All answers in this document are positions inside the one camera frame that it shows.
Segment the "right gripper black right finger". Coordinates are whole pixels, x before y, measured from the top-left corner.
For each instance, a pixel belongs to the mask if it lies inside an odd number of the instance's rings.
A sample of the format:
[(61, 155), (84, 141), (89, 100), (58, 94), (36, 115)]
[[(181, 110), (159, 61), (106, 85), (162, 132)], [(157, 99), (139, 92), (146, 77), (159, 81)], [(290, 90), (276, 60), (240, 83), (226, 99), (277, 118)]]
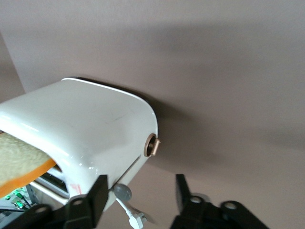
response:
[(266, 229), (268, 228), (243, 204), (229, 200), (215, 206), (192, 194), (183, 174), (175, 175), (179, 214), (172, 229)]

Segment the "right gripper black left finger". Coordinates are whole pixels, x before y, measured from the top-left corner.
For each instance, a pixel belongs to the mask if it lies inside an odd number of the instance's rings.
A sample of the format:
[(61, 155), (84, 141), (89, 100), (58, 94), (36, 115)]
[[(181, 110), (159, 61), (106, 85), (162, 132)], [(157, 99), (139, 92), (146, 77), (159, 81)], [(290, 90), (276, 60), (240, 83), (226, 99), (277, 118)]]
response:
[(94, 229), (108, 201), (108, 176), (100, 175), (86, 195), (78, 195), (56, 210), (38, 204), (2, 229)]

